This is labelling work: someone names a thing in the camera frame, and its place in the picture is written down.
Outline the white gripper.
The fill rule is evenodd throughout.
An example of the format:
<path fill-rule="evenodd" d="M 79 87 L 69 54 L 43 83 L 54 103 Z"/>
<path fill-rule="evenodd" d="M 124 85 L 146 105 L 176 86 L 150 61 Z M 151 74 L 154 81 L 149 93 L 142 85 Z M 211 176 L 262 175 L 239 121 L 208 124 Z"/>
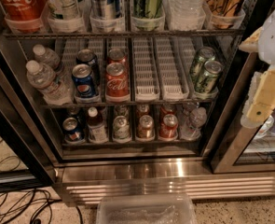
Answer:
<path fill-rule="evenodd" d="M 239 44 L 239 50 L 258 52 L 259 59 L 275 65 L 275 10 L 262 27 Z M 244 104 L 241 125 L 248 129 L 261 126 L 275 109 L 275 66 L 266 72 L 255 72 Z"/>

